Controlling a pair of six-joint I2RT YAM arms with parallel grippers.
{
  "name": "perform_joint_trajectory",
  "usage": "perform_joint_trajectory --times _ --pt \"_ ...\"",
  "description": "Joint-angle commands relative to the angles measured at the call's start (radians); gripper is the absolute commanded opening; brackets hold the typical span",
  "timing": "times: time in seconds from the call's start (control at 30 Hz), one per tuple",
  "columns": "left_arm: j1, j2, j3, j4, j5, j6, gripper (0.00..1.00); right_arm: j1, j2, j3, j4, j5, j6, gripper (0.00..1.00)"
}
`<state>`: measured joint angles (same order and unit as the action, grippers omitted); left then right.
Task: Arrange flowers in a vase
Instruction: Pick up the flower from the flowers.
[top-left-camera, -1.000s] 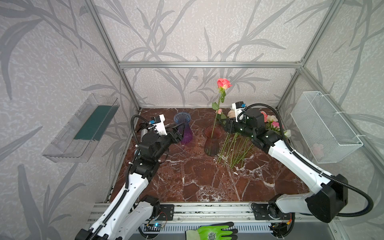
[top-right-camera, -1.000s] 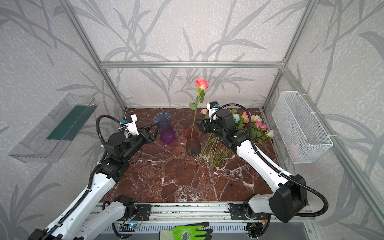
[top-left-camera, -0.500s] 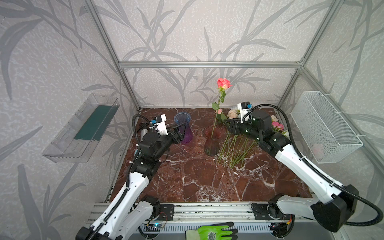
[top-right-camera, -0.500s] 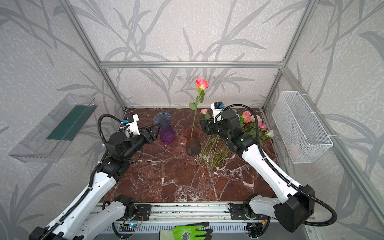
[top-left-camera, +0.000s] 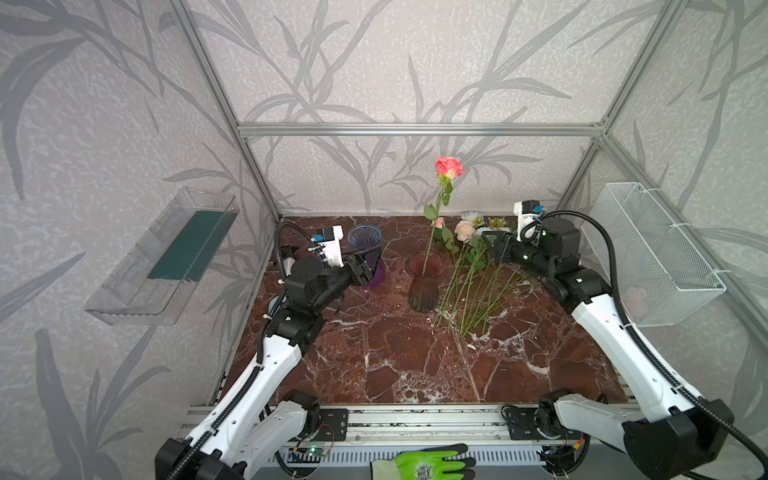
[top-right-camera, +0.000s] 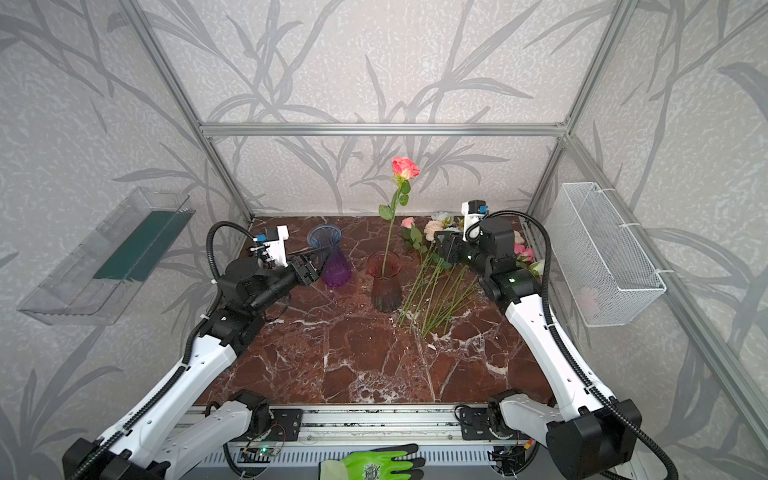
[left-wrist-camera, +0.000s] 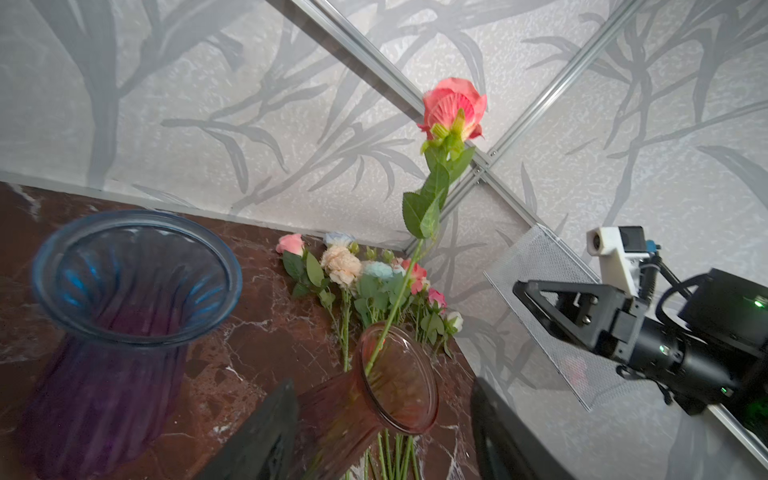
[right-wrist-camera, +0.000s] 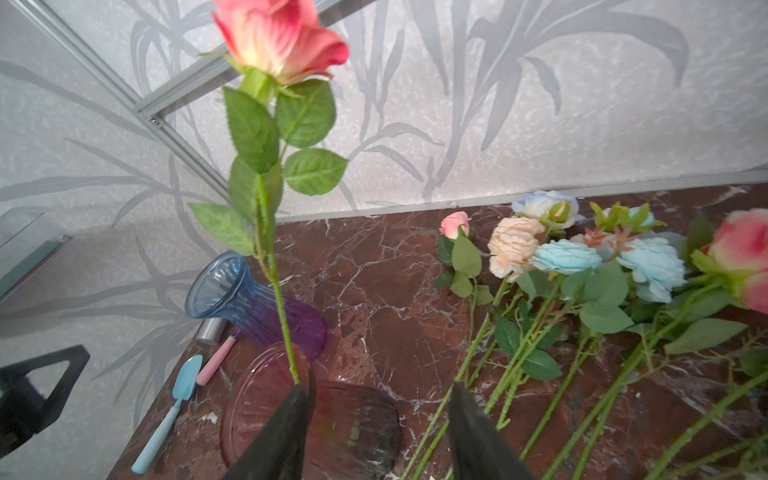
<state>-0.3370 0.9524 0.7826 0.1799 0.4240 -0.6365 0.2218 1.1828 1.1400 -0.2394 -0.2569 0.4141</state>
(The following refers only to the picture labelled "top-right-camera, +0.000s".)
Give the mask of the peach rose stem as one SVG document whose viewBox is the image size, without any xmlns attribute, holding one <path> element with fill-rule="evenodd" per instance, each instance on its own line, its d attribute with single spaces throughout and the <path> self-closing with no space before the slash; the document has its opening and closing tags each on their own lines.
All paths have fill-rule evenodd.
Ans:
<svg viewBox="0 0 768 480">
<path fill-rule="evenodd" d="M 423 228 L 420 228 L 427 241 L 427 252 L 423 257 L 420 257 L 416 252 L 419 266 L 415 280 L 406 296 L 405 304 L 401 307 L 398 316 L 399 325 L 406 321 L 417 320 L 420 317 L 425 309 L 424 302 L 434 292 L 436 283 L 444 271 L 443 261 L 437 255 L 434 244 L 434 234 L 443 231 L 444 228 L 443 222 L 435 219 L 429 220 Z"/>
</svg>

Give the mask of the red glass vase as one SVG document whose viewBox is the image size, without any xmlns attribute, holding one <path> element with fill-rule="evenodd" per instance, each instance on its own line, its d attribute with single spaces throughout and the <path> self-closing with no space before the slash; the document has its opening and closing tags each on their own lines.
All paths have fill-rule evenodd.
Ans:
<svg viewBox="0 0 768 480">
<path fill-rule="evenodd" d="M 368 258 L 366 272 L 372 278 L 371 303 L 376 310 L 391 313 L 400 307 L 401 268 L 400 257 L 395 253 L 378 251 Z"/>
</svg>

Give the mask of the pink red rose stem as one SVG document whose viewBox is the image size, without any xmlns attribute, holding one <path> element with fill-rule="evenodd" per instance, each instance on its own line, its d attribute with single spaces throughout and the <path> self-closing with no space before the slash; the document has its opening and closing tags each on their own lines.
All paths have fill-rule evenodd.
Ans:
<svg viewBox="0 0 768 480">
<path fill-rule="evenodd" d="M 411 181 L 420 175 L 420 168 L 407 157 L 395 157 L 392 160 L 395 191 L 388 204 L 379 206 L 379 216 L 389 222 L 386 244 L 381 260 L 380 274 L 387 273 L 387 262 L 397 208 L 407 206 L 410 201 Z"/>
</svg>

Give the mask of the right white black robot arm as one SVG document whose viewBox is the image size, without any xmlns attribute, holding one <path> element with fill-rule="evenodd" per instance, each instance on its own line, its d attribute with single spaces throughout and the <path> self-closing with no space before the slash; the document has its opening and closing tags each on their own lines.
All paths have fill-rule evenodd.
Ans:
<svg viewBox="0 0 768 480">
<path fill-rule="evenodd" d="M 529 221 L 548 240 L 546 228 L 524 212 L 491 213 L 481 200 L 463 203 L 461 212 L 462 232 L 435 233 L 438 255 L 477 274 L 486 297 L 533 353 L 555 399 L 549 406 L 512 391 L 494 397 L 489 403 L 493 432 L 528 435 L 549 451 L 566 479 L 615 479 L 615 467 L 631 461 L 638 443 L 662 463 L 666 478 L 678 478 L 671 457 L 642 430 L 635 403 L 619 400 L 564 332 L 549 302 L 550 268 L 534 275 L 522 267 L 509 218 Z"/>
</svg>

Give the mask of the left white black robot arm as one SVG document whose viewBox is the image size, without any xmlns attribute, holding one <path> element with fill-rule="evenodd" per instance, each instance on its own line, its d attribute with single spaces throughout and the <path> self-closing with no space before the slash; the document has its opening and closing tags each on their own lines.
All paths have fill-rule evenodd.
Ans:
<svg viewBox="0 0 768 480">
<path fill-rule="evenodd" d="M 215 223 L 206 255 L 215 298 L 185 342 L 180 360 L 125 416 L 96 440 L 77 440 L 64 454 L 68 479 L 179 479 L 214 450 L 243 435 L 271 429 L 268 401 L 248 390 L 235 393 L 212 415 L 182 434 L 172 431 L 194 401 L 251 345 L 267 324 L 267 310 L 298 286 L 318 280 L 335 244 L 289 253 L 286 226 L 249 234 L 253 254 L 220 271 L 214 240 L 222 228 L 242 234 L 230 221 Z"/>
</svg>

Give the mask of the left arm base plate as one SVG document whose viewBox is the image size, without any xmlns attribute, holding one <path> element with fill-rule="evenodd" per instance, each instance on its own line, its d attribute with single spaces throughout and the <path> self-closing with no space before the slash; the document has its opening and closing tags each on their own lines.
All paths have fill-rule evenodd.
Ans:
<svg viewBox="0 0 768 480">
<path fill-rule="evenodd" d="M 300 408 L 271 408 L 260 420 L 255 439 L 269 442 L 297 442 L 304 411 Z"/>
</svg>

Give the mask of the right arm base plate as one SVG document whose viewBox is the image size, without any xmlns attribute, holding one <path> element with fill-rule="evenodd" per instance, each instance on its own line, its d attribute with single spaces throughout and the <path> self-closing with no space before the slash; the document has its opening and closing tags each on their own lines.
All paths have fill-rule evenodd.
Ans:
<svg viewBox="0 0 768 480">
<path fill-rule="evenodd" d="M 497 437 L 492 433 L 486 407 L 459 404 L 454 407 L 453 415 L 459 424 L 463 440 L 497 440 Z"/>
</svg>

